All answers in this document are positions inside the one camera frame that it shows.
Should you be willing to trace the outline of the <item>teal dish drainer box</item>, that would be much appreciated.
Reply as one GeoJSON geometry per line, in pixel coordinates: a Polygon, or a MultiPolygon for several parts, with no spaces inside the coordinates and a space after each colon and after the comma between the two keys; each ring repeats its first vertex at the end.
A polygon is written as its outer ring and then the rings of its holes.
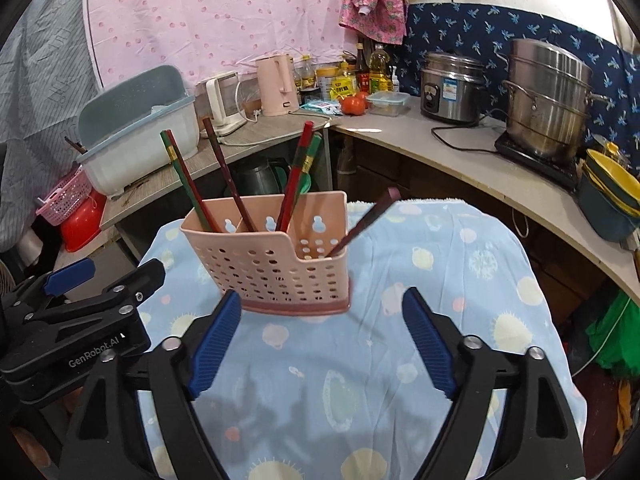
{"type": "Polygon", "coordinates": [[[96,192],[120,195],[131,183],[169,164],[160,133],[170,130],[183,158],[198,152],[194,96],[180,72],[162,65],[100,93],[80,111],[77,157],[96,192]]]}

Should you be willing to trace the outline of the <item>cooking oil bottle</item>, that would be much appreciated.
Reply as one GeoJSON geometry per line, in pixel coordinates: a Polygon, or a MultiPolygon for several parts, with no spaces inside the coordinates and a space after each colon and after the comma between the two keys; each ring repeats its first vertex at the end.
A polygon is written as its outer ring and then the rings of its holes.
{"type": "Polygon", "coordinates": [[[382,44],[377,44],[369,58],[369,93],[392,90],[390,55],[384,50],[382,44]]]}

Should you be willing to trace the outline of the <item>maroon chopstick pair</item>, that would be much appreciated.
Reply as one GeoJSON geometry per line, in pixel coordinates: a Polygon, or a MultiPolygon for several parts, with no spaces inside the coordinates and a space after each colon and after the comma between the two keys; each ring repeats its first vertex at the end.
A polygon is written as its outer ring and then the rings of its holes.
{"type": "Polygon", "coordinates": [[[238,192],[238,189],[236,188],[236,185],[233,181],[232,175],[231,175],[231,171],[228,167],[228,164],[226,162],[226,159],[224,158],[224,153],[222,152],[222,149],[220,147],[218,138],[216,136],[212,121],[208,118],[205,117],[203,119],[203,125],[207,134],[207,139],[209,140],[209,144],[212,147],[212,150],[214,152],[214,155],[216,157],[216,161],[218,162],[218,165],[220,167],[220,170],[222,172],[222,175],[224,176],[224,180],[226,180],[229,191],[231,193],[231,196],[235,202],[235,206],[236,208],[238,208],[238,211],[242,217],[242,220],[247,228],[248,232],[256,232],[256,226],[255,223],[252,219],[252,217],[250,216],[250,213],[248,212],[248,210],[245,207],[245,204],[243,203],[242,197],[238,192]]]}

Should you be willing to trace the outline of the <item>green plastic bag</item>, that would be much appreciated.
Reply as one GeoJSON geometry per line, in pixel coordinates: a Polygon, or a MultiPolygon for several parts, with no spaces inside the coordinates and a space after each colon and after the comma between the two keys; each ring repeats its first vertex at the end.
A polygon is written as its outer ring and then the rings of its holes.
{"type": "Polygon", "coordinates": [[[605,314],[586,329],[596,363],[614,376],[637,379],[639,330],[638,304],[624,292],[619,292],[605,314]]]}

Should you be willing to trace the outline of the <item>dark kettle under shelf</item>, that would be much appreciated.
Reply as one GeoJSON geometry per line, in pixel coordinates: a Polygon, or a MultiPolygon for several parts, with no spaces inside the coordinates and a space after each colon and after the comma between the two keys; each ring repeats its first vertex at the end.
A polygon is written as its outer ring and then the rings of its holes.
{"type": "Polygon", "coordinates": [[[272,195],[284,192],[290,166],[283,158],[243,160],[232,170],[241,195],[272,195]]]}

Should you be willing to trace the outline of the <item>pink floral garment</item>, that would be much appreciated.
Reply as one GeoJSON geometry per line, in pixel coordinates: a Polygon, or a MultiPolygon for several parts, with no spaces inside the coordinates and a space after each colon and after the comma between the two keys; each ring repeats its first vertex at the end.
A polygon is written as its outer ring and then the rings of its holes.
{"type": "Polygon", "coordinates": [[[338,24],[379,44],[399,46],[406,34],[407,0],[342,0],[338,24]]]}

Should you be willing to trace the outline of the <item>dark soy sauce bottle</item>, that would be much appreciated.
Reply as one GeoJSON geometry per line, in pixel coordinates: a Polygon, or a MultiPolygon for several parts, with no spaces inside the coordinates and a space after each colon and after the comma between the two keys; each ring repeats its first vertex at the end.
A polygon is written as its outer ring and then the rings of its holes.
{"type": "Polygon", "coordinates": [[[362,42],[357,44],[356,55],[356,81],[360,92],[370,91],[370,70],[366,60],[366,54],[364,53],[364,47],[362,42]]]}

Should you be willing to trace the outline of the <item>steel rice cooker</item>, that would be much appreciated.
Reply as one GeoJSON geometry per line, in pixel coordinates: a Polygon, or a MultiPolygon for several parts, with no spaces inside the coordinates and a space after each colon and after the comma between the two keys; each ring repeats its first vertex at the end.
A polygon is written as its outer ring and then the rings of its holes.
{"type": "Polygon", "coordinates": [[[475,58],[428,52],[421,70],[421,113],[450,124],[480,119],[484,65],[475,58]]]}

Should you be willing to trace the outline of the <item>white small heater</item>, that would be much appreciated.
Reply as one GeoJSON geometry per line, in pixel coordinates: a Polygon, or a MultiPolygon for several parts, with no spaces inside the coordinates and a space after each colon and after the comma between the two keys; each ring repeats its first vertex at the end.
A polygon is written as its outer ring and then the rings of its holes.
{"type": "Polygon", "coordinates": [[[247,123],[236,98],[239,88],[239,75],[233,70],[219,73],[205,81],[210,116],[217,136],[230,136],[247,123]]]}

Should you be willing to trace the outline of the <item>stacked steel steamer pot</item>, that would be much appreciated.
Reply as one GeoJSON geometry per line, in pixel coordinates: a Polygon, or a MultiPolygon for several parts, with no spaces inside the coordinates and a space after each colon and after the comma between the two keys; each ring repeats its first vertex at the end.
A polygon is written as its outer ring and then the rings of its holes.
{"type": "Polygon", "coordinates": [[[511,41],[506,133],[529,153],[556,162],[572,159],[594,102],[611,99],[592,91],[592,70],[569,50],[536,39],[511,41]]]}

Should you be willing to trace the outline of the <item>clear food container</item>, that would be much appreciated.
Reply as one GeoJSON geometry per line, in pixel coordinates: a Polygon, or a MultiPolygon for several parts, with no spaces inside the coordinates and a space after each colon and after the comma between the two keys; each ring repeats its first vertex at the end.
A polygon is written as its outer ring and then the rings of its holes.
{"type": "Polygon", "coordinates": [[[405,92],[378,91],[367,96],[368,110],[375,115],[397,117],[407,108],[408,99],[405,92]]]}

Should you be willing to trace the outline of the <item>pink plastic basket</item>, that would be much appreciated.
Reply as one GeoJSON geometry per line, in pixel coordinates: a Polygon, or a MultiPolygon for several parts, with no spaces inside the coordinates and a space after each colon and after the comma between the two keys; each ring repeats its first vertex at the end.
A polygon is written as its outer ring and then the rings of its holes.
{"type": "Polygon", "coordinates": [[[41,200],[36,215],[59,226],[89,197],[92,185],[84,168],[78,166],[58,182],[49,195],[41,200]]]}

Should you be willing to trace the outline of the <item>stacked green yellow bowls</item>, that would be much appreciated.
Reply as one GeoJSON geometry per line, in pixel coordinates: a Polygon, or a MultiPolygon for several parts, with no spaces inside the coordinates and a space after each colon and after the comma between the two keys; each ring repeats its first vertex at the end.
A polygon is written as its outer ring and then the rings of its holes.
{"type": "Polygon", "coordinates": [[[592,148],[582,164],[577,198],[590,226],[608,242],[621,243],[639,227],[639,181],[592,148]]]}

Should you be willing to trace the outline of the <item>dark maroon chopstick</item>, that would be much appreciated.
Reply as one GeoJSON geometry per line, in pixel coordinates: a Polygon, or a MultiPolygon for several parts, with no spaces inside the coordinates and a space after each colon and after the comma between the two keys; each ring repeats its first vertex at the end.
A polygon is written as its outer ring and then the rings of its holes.
{"type": "Polygon", "coordinates": [[[329,252],[328,258],[336,257],[343,249],[345,249],[353,240],[361,235],[366,229],[369,229],[374,222],[377,222],[383,214],[386,213],[393,206],[394,203],[400,200],[401,195],[398,188],[390,186],[386,188],[386,191],[378,198],[375,204],[360,218],[355,226],[343,236],[338,243],[329,252]]]}

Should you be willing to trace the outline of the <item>grey striped sheet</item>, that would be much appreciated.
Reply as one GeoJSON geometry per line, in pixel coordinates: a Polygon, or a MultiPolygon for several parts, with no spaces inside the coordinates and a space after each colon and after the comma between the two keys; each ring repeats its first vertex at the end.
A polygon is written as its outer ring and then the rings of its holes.
{"type": "Polygon", "coordinates": [[[32,0],[1,50],[1,249],[32,225],[36,199],[71,169],[77,115],[98,94],[82,0],[32,0]]]}

